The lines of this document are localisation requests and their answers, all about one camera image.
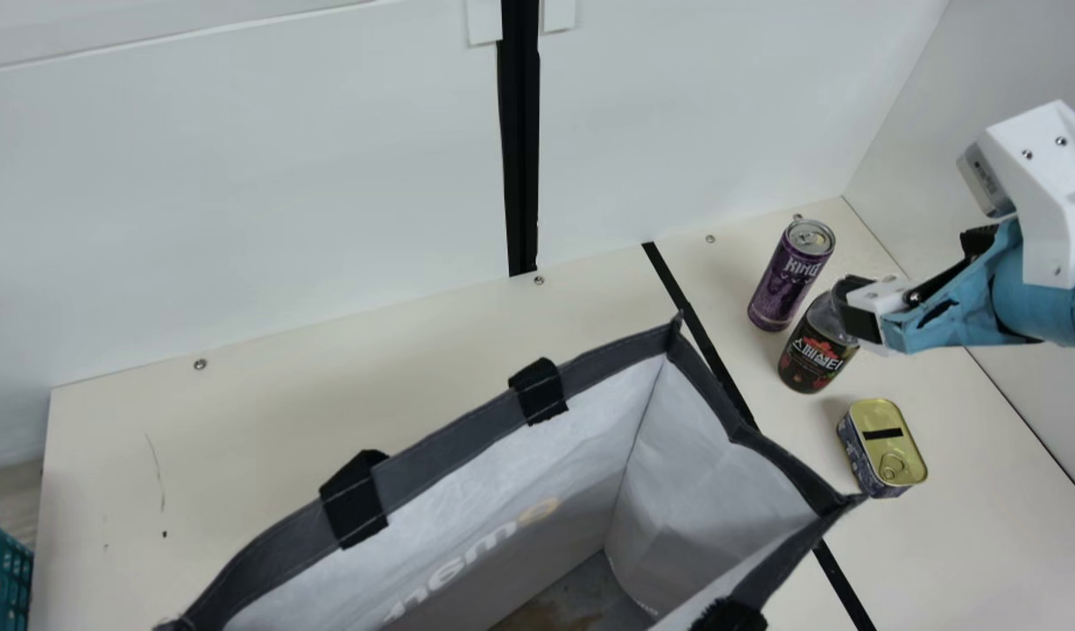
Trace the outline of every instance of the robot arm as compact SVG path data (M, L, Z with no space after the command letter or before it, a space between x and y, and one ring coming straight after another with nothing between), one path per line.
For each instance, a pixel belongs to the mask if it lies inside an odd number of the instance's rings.
M986 215L1008 218L963 232L964 259L926 283L842 279L846 330L862 346L907 354L1075 347L1075 113L1057 101L991 127L959 169Z

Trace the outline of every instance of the black floor line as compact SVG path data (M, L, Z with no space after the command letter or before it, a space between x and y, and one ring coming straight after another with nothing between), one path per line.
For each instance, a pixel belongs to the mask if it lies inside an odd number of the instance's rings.
M670 299L674 301L677 311L680 311L682 315L685 316L685 324L688 325L689 332L693 334L694 343L701 348L701 355L704 356L708 368L713 370L713 375L717 376L721 387L725 388L725 392L728 392L729 399L732 400L732 404L736 405L736 410L741 412L745 420L748 420L750 427L759 429L754 416L750 414L750 407L748 407L748 404L744 400L741 388L736 386L736 381L732 379L728 368L725 367L725 363L720 359L720 354L717 353L717 347L713 346L713 341L708 339L708 332L705 332L701 319L697 316L697 311L693 310L693 305L689 303L688 298L685 298L685 292L680 291L680 285L677 284L677 278L670 271L669 264L665 264L665 259L661 257L661 252L658 252L658 247L653 241L642 244L642 248L646 252L646 258L654 264L654 271L657 272L658 278L664 285L665 291L670 293ZM830 585L833 586L833 591L836 591L837 598L841 598L841 603L845 606L845 612L848 612L849 618L856 623L858 631L876 631L876 626L869 618L869 612L864 611L864 605L857 598L857 592L852 590L852 585L849 585L849 579L845 578L845 573L841 571L841 567L836 563L836 559L833 558L833 553L830 551L825 540L814 548L814 557L817 557L817 562L821 564L821 570L826 572L826 578L829 578Z

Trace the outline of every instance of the purple can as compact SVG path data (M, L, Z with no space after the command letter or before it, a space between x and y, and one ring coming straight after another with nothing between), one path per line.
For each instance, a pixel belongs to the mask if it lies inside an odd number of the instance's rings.
M748 318L764 331L790 327L798 305L833 255L833 230L820 220L793 216L750 297Z

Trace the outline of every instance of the can lid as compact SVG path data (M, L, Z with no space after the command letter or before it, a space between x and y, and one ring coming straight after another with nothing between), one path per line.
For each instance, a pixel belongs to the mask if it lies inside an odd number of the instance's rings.
M926 462L897 404L865 399L849 407L849 418L869 455L869 463L888 486L912 486L926 479Z
M786 239L798 252L812 256L829 254L836 244L833 230L814 219L794 219L786 229Z

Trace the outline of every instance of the printed logo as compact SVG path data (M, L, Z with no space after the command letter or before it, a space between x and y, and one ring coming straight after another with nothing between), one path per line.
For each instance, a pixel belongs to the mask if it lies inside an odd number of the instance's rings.
M805 359L811 360L818 364L818 367L829 369L829 371L835 371L835 369L841 368L845 360L841 359L833 350L833 344L828 343L828 341L817 341L815 339L808 339L808 336L801 336L801 339L793 341L793 350L801 353Z
M825 263L803 263L792 256L786 262L786 273L817 278L817 273L821 271L822 264Z
M450 559L448 562L445 562L441 564L441 567L436 568L436 571L432 572L432 575L429 576L428 583L418 587L417 590L412 592L412 594L398 600L389 611L389 615L387 615L382 622L393 622L395 619L405 615L407 607L413 607L424 603L434 591L442 590L445 585L453 582L453 579L458 575L463 574L463 571L476 563L478 558L486 555L486 553L493 550L493 548L498 547L499 543L504 543L505 540L510 539L510 536L514 536L519 528L526 528L527 526L536 524L541 519L547 518L548 515L553 515L553 513L560 506L560 499L548 498L546 500L541 500L541 502L533 504L533 506L529 506L525 511L521 511L521 515L518 515L517 519L511 520L510 522L503 524L494 530L491 530L488 534L482 536L482 539L478 539L477 542L472 544L472 546L470 546L463 555Z

